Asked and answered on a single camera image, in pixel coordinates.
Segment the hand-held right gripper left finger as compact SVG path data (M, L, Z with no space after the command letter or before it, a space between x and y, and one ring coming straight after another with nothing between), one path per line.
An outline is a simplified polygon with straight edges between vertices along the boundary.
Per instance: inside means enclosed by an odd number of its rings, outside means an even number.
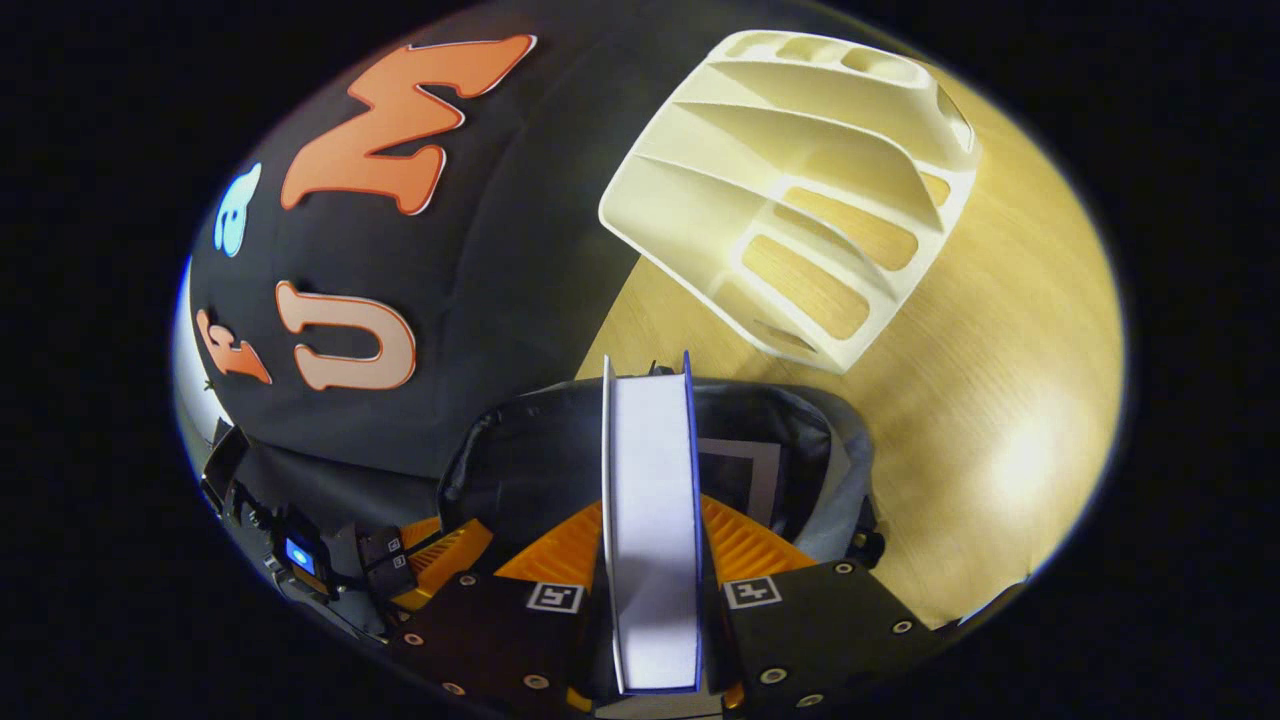
M390 639L390 657L480 715L590 715L594 700L584 684L602 506L588 505L522 547L471 519L493 542L410 612Z

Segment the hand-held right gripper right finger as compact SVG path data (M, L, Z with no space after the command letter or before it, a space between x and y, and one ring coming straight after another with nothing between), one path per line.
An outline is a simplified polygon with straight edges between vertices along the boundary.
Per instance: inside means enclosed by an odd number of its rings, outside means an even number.
M709 496L701 515L727 714L831 711L940 653L940 634L858 560L815 561Z

